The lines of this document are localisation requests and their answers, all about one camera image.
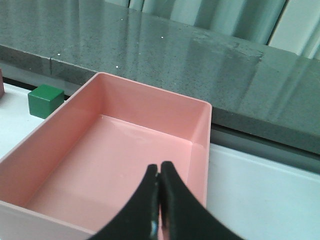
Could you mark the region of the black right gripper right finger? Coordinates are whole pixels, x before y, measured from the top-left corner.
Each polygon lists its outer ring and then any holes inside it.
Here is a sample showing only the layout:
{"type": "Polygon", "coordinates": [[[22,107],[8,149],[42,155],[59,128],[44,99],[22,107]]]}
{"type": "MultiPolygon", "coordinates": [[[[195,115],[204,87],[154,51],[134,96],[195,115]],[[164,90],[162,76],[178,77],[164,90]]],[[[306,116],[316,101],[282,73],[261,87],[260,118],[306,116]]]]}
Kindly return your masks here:
{"type": "Polygon", "coordinates": [[[160,209],[164,240],[240,240],[190,192],[170,161],[161,164],[160,209]]]}

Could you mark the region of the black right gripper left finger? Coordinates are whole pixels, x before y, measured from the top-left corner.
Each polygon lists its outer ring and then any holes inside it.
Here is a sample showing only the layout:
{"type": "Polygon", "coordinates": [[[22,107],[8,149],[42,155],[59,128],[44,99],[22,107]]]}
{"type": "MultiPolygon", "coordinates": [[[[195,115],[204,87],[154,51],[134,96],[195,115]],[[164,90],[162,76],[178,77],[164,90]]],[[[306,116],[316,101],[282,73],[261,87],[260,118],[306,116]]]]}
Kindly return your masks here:
{"type": "Polygon", "coordinates": [[[159,231],[158,167],[150,164],[125,206],[91,240],[157,240],[159,231]]]}

